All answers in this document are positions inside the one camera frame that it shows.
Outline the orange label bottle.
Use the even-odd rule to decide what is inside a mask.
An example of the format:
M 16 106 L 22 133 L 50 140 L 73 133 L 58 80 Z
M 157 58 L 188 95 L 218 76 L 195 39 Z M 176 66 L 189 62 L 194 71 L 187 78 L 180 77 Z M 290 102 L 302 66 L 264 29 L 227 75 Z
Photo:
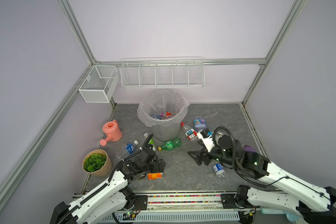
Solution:
M 149 180 L 156 180 L 162 178 L 162 173 L 148 173 Z

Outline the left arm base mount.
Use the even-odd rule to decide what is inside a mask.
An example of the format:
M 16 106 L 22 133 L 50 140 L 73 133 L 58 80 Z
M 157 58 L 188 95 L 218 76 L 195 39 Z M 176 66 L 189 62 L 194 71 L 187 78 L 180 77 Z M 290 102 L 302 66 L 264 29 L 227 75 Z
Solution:
M 148 195 L 136 195 L 128 199 L 125 210 L 145 211 L 148 205 Z

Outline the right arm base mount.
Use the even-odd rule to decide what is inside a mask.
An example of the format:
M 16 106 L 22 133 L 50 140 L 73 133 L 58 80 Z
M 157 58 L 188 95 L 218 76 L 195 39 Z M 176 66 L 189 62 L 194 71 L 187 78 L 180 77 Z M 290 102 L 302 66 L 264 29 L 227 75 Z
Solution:
M 224 209 L 240 209 L 235 199 L 236 194 L 224 193 L 221 194 L 221 203 Z

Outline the small blue-cap water bottle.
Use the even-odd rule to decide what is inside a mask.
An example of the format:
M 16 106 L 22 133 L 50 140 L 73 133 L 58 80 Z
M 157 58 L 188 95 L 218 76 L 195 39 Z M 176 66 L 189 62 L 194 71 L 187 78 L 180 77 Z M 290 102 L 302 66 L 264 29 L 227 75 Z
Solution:
M 215 175 L 219 178 L 224 178 L 225 177 L 225 169 L 221 163 L 216 163 L 212 166 Z

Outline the Pocari Sweat bottle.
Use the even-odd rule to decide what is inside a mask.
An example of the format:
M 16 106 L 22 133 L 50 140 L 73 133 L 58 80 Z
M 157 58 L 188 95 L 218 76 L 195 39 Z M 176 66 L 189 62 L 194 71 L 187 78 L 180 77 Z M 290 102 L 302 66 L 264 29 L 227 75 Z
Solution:
M 153 114 L 151 117 L 153 119 L 162 119 L 162 116 L 159 113 Z
M 129 142 L 124 146 L 124 149 L 129 153 L 132 154 L 137 146 L 138 146 L 139 142 L 137 140 L 134 140 L 133 142 Z

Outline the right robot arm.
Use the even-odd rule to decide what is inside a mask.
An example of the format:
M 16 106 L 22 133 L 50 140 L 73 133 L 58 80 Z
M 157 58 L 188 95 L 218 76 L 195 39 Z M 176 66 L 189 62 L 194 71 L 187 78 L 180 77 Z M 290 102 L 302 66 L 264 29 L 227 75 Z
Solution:
M 306 224 L 336 224 L 336 189 L 318 187 L 283 170 L 249 146 L 241 145 L 225 127 L 197 132 L 200 151 L 189 151 L 198 165 L 216 161 L 215 171 L 229 165 L 250 186 L 240 185 L 223 205 L 257 208 L 268 214 L 286 214 Z

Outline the red white label bottle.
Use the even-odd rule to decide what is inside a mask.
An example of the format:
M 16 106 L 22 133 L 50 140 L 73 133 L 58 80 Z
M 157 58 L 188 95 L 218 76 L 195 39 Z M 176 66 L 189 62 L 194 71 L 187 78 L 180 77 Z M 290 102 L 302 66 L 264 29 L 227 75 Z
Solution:
M 181 128 L 182 128 L 184 135 L 186 136 L 188 140 L 195 141 L 198 139 L 196 130 L 190 127 L 189 125 L 186 125 L 184 122 L 182 122 Z

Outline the green soda bottle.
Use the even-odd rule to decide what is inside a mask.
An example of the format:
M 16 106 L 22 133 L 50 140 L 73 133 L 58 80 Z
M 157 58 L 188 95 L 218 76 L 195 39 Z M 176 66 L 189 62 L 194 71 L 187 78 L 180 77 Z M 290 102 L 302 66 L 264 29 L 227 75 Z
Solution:
M 172 150 L 174 148 L 180 147 L 182 145 L 181 139 L 176 137 L 172 140 L 164 142 L 161 146 L 158 147 L 159 151 L 162 150 Z

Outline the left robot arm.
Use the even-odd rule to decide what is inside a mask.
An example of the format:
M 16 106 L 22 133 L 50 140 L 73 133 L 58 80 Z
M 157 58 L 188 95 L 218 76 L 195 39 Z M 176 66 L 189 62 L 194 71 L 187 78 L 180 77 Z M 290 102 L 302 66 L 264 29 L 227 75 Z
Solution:
M 150 134 L 143 146 L 127 158 L 119 161 L 109 177 L 81 198 L 66 204 L 59 203 L 53 211 L 52 224 L 96 224 L 109 213 L 134 207 L 136 195 L 129 184 L 150 173 L 163 172 L 164 160 L 160 160 L 149 143 Z

